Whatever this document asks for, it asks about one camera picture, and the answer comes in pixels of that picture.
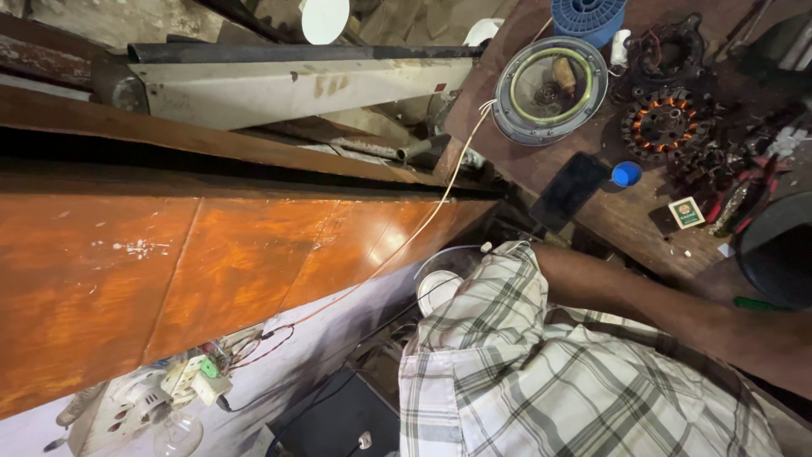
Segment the paint splatter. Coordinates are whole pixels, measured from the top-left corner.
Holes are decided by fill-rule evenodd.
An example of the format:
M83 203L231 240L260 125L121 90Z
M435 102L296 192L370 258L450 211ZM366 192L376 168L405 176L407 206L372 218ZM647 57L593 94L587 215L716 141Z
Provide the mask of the paint splatter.
M113 245L113 249L125 248L128 255L137 255L139 260L148 259L149 254L151 254L152 251L158 247L166 248L169 247L169 245L163 243L150 243L147 240L138 240L137 242L127 243L126 245L121 245L119 243L115 243Z

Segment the white metal sheet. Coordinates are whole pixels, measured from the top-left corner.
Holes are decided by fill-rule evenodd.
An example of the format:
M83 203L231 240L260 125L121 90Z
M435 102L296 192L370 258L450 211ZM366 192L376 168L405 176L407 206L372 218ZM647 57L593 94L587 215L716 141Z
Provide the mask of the white metal sheet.
M233 130L459 89L473 59L134 63L149 112Z

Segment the blue wire spool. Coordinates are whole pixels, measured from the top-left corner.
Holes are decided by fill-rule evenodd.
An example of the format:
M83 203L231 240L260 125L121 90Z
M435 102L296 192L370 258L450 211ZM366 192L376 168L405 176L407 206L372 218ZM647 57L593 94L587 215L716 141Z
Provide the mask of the blue wire spool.
M555 35L576 37L600 48L623 24L626 0L553 0Z

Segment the white round lid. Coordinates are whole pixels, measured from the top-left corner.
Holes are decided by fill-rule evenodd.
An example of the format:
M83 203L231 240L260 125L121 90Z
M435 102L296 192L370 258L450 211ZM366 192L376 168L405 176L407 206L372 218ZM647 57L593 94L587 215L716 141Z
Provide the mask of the white round lid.
M461 277L446 270L432 272L426 276L417 287L418 303L423 316L428 316L432 311L454 298L454 294L462 283Z
M304 37L314 45L329 45L341 36L349 17L349 0L307 0L302 10Z

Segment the light bulb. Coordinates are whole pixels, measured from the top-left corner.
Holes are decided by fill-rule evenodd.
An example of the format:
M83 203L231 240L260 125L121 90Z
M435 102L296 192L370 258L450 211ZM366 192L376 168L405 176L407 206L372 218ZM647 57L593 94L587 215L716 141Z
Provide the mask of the light bulb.
M173 410L155 430L153 451L155 457L188 457L203 440L200 419Z

